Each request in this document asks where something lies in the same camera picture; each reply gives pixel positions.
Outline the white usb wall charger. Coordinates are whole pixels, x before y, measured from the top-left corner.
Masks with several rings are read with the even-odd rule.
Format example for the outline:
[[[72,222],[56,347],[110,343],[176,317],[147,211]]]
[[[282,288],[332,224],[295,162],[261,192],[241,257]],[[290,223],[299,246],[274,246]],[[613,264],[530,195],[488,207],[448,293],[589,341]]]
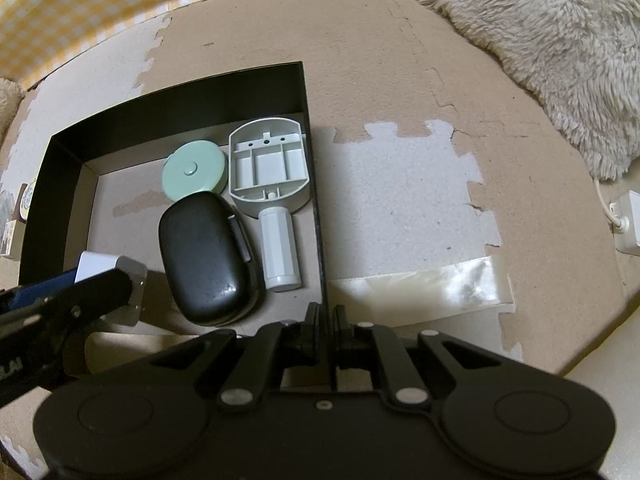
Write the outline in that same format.
[[[132,327],[142,310],[148,268],[127,256],[85,250],[79,257],[75,282],[94,303],[103,324]]]

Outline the black oval earbuds case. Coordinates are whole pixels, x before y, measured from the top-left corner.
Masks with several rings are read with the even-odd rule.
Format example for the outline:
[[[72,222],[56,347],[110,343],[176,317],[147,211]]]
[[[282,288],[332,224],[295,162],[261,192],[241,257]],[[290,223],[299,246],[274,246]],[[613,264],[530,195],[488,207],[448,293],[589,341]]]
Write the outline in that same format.
[[[158,225],[172,298],[191,323],[225,326],[262,300],[262,268],[234,209],[213,192],[172,204]]]

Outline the black cardboard box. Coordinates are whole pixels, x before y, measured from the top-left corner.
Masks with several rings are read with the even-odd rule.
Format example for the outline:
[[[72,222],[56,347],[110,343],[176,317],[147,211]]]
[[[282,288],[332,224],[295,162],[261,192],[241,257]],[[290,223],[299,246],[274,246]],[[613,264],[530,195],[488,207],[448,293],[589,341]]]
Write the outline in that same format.
[[[148,279],[135,334],[199,335],[172,300],[158,222],[169,207],[160,173],[181,145],[226,146],[233,130],[264,117],[309,126],[302,63],[192,80],[102,110],[55,133],[40,165],[26,223],[22,285],[77,266],[84,250],[144,263]]]

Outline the mint green round tape measure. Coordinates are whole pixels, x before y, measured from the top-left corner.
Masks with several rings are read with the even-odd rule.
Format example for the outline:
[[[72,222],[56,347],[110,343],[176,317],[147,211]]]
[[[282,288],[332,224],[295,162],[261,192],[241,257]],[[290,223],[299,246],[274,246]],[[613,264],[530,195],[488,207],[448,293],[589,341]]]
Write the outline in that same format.
[[[173,202],[197,192],[221,194],[227,181],[227,156],[209,140],[180,146],[165,160],[160,178],[164,194]]]

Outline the small printed cardboard box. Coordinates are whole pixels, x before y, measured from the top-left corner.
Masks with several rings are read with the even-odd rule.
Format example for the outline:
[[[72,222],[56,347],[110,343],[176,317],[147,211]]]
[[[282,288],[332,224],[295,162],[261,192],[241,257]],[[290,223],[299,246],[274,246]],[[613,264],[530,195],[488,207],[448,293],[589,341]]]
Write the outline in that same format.
[[[4,225],[0,254],[2,258],[18,261],[21,258],[26,224],[20,220],[10,220]]]

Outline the round yellow label tin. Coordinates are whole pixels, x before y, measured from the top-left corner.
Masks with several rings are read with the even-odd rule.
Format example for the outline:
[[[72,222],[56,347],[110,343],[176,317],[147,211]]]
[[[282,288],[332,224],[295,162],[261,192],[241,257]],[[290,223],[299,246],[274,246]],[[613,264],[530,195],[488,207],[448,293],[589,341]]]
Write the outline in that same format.
[[[18,215],[23,222],[28,220],[30,205],[32,204],[32,196],[34,196],[36,180],[31,180],[29,184],[24,186],[20,202],[18,203]]]

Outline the clear packing tape strip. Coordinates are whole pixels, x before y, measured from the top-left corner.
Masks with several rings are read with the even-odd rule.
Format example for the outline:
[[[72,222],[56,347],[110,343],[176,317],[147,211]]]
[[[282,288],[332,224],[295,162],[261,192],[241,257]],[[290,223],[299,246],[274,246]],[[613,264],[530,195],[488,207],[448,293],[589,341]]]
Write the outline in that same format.
[[[506,260],[499,255],[431,270],[343,278],[329,300],[354,322],[401,327],[512,304]]]

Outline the fluffy grey rug left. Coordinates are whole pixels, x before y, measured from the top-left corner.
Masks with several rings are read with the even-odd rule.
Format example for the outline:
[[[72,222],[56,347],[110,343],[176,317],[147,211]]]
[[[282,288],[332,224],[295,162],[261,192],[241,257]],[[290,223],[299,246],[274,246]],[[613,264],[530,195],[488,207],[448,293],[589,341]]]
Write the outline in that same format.
[[[0,79],[0,143],[6,137],[22,99],[24,99],[24,91],[17,82],[6,78]]]

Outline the white power strip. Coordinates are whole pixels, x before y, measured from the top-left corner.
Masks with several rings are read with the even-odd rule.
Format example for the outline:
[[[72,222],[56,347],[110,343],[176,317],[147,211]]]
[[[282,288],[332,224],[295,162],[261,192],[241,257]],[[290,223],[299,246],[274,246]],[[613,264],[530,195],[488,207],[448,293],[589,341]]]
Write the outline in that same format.
[[[610,203],[610,209],[623,221],[614,229],[615,247],[623,254],[640,256],[640,194],[628,191]]]

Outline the fluffy grey cushion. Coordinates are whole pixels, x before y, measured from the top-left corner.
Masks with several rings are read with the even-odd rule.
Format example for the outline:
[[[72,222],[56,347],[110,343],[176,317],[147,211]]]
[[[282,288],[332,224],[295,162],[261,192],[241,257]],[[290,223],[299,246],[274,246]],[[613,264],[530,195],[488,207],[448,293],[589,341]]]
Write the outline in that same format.
[[[598,180],[639,156],[639,0],[416,0],[498,58]]]

